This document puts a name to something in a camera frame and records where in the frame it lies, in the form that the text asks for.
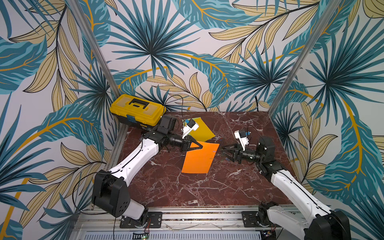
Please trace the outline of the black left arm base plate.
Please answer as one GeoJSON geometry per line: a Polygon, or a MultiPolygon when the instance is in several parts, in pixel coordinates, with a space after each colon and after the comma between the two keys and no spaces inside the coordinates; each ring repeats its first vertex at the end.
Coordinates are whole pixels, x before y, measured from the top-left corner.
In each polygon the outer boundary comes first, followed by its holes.
{"type": "Polygon", "coordinates": [[[162,212],[144,212],[143,216],[134,220],[129,217],[122,216],[120,228],[121,229],[160,229],[162,226],[163,213],[162,212]]]}

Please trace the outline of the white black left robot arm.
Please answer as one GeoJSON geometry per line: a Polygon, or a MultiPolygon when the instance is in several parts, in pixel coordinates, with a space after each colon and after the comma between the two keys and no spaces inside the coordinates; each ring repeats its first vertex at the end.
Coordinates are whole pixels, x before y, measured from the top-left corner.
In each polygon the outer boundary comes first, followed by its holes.
{"type": "Polygon", "coordinates": [[[146,132],[140,144],[119,164],[108,171],[99,171],[95,176],[91,202],[115,218],[130,218],[143,226],[147,223],[148,208],[130,197],[129,185],[141,168],[160,150],[167,146],[178,147],[182,152],[200,150],[190,132],[199,129],[199,124],[186,120],[182,134],[174,134],[177,119],[165,115],[160,123],[146,132]]]}

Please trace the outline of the orange paper sheet stack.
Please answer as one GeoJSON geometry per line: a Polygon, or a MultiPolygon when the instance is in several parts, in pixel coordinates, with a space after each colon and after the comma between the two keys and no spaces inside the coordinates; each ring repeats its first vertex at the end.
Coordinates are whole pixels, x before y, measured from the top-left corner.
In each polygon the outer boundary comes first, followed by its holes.
{"type": "Polygon", "coordinates": [[[215,143],[198,143],[203,148],[187,152],[182,168],[184,174],[207,174],[220,146],[215,143]]]}

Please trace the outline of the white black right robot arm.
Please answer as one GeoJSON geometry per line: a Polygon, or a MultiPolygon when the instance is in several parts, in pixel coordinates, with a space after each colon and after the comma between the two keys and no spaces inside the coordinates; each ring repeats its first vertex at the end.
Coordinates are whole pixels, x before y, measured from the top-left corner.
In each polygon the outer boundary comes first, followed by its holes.
{"type": "Polygon", "coordinates": [[[263,227],[278,225],[300,240],[350,240],[349,218],[342,211],[334,211],[305,189],[275,158],[275,144],[269,137],[261,137],[256,149],[248,149],[247,137],[240,143],[222,147],[232,162],[255,164],[259,173],[277,187],[301,216],[284,210],[279,204],[260,204],[255,217],[249,221],[263,227]]]}

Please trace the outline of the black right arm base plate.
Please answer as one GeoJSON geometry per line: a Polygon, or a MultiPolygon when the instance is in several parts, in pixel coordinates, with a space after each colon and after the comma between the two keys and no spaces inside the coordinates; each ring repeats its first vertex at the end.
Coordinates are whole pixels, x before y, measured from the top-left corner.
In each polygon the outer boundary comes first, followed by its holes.
{"type": "Polygon", "coordinates": [[[259,214],[258,211],[243,211],[241,212],[242,221],[245,228],[264,228],[264,229],[275,229],[281,226],[272,223],[267,214],[262,212],[259,214]]]}

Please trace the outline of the yellow paper sheet stack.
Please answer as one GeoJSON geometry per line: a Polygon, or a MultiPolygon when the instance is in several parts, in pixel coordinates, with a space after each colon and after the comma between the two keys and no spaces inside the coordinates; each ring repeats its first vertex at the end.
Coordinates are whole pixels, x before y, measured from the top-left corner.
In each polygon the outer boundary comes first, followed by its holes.
{"type": "Polygon", "coordinates": [[[194,139],[199,142],[206,142],[216,136],[202,120],[202,118],[193,118],[193,120],[199,125],[197,130],[190,133],[194,139]]]}

